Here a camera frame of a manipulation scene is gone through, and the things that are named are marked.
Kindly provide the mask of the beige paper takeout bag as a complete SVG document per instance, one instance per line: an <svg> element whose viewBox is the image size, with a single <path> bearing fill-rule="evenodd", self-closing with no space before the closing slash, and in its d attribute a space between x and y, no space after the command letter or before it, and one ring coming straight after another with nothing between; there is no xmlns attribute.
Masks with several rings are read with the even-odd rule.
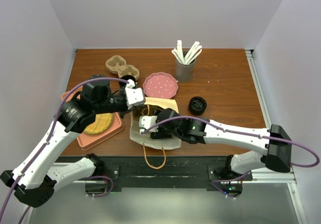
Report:
<svg viewBox="0 0 321 224"><path fill-rule="evenodd" d="M179 111L177 102L173 99L151 98L147 97L144 105L134 109L131 112L130 139L143 146L144 159L146 164L155 170L165 166L167 157L166 150L174 150L181 147L181 140L170 135L168 131L160 126L152 128L146 134L146 129L156 124L157 114L166 108L170 108L176 112ZM146 148L162 150L164 153L163 163L156 167L151 165L146 156Z"/></svg>

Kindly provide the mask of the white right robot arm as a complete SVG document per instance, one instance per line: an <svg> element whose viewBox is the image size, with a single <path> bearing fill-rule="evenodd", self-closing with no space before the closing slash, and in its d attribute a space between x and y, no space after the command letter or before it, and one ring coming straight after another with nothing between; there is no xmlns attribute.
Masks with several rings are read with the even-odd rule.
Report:
<svg viewBox="0 0 321 224"><path fill-rule="evenodd" d="M280 173L290 172L290 137L279 125L253 129L226 125L207 118L181 116L171 108L157 111L154 116L139 120L140 133L161 132L189 144L225 144L247 149L241 155L228 157L220 171L229 180L241 174L266 167Z"/></svg>

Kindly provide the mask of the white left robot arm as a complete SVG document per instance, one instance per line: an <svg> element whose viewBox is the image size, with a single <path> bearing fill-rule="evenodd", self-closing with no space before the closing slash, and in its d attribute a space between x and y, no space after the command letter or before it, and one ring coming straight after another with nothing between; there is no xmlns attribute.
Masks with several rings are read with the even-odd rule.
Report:
<svg viewBox="0 0 321 224"><path fill-rule="evenodd" d="M141 89L133 76L116 79L119 89L112 91L114 78L92 75L63 98L44 137L29 156L14 170L1 174L10 195L33 208L45 204L59 189L80 179L104 179L105 163L87 154L62 169L51 170L61 153L95 122L99 114L125 115L142 100Z"/></svg>

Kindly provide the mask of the yellow green woven coaster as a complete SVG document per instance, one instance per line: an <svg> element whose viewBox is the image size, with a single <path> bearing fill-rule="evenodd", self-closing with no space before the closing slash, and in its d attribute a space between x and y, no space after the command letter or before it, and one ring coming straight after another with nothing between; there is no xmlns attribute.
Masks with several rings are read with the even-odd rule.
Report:
<svg viewBox="0 0 321 224"><path fill-rule="evenodd" d="M106 131L112 124L113 114L96 115L95 122L88 125L84 133L89 135L98 135Z"/></svg>

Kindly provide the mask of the pink polka dot plate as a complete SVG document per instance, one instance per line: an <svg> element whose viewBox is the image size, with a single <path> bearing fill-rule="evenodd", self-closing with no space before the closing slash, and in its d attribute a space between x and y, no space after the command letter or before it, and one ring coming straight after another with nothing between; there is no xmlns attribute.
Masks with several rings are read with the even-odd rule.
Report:
<svg viewBox="0 0 321 224"><path fill-rule="evenodd" d="M152 73L143 83L143 91L147 97L171 99L178 91L177 80L168 73Z"/></svg>

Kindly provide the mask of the salmon pink tray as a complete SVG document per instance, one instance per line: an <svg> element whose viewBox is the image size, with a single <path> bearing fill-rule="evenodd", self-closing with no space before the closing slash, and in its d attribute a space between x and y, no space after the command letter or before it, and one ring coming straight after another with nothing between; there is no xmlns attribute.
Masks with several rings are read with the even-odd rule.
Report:
<svg viewBox="0 0 321 224"><path fill-rule="evenodd" d="M90 148L101 144L116 134L119 134L123 129L124 124L119 116L119 113L113 113L112 124L106 131L98 135L89 135L83 131L83 133L81 133L76 140L82 150L89 150Z"/></svg>

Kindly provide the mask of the grey straw holder cup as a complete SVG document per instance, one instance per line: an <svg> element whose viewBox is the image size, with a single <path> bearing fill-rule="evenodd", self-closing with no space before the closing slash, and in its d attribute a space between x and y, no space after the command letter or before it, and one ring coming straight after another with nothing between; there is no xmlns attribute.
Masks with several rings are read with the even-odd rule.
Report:
<svg viewBox="0 0 321 224"><path fill-rule="evenodd" d="M175 79L178 82L189 82L192 80L194 74L193 69L196 64L196 58L190 64L182 64L179 60L176 60Z"/></svg>

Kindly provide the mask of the white paper straw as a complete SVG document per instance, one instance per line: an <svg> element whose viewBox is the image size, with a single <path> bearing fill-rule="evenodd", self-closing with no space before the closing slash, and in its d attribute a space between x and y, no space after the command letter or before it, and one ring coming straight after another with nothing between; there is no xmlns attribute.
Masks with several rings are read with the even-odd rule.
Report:
<svg viewBox="0 0 321 224"><path fill-rule="evenodd" d="M178 53L178 51L177 51L176 48L172 49L171 52L173 53L173 55L175 56L175 58L177 59L177 61L178 61L179 63L184 64L184 58L182 58L182 57L180 56L180 54Z"/></svg>
<svg viewBox="0 0 321 224"><path fill-rule="evenodd" d="M202 51L202 45L200 45L200 42L195 41L192 47L189 49L187 54L184 56L184 65L191 64L192 61L196 59L196 57L201 53Z"/></svg>
<svg viewBox="0 0 321 224"><path fill-rule="evenodd" d="M181 40L177 40L177 52L178 52L178 55L180 57L181 63L185 64L185 59L184 59L184 55L183 55L183 48L182 48L182 41Z"/></svg>

